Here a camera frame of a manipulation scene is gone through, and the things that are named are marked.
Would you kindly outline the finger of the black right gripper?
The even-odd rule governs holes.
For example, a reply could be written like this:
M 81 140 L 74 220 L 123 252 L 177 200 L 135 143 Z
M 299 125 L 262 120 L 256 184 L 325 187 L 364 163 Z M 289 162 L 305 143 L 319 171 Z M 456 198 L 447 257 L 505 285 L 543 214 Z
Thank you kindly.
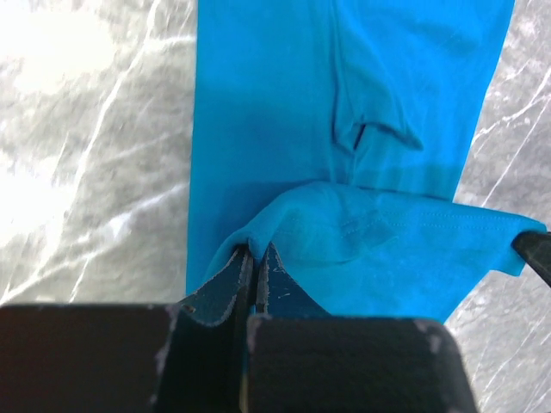
M 551 287 L 551 235 L 549 232 L 523 231 L 513 242 L 512 248 L 523 258 L 539 277 Z

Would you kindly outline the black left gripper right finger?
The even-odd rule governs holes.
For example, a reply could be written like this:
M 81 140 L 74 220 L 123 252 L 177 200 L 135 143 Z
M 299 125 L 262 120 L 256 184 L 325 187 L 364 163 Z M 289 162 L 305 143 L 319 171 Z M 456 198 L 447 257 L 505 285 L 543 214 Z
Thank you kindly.
M 455 340 L 426 318 L 335 317 L 289 275 L 274 246 L 249 318 L 251 412 L 474 412 Z

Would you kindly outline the blue t shirt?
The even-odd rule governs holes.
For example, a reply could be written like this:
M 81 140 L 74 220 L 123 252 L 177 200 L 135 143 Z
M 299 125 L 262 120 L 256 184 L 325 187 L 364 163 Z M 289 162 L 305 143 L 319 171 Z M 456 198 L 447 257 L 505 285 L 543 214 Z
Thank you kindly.
M 201 1 L 186 290 L 235 247 L 335 315 L 446 320 L 513 239 L 454 203 L 511 1 Z

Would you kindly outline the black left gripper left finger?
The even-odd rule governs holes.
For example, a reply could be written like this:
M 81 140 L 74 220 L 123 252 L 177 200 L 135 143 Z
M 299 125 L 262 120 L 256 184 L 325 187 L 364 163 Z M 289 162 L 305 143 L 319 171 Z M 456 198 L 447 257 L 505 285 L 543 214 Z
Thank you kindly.
M 3 306 L 2 411 L 235 409 L 252 272 L 240 246 L 175 304 Z

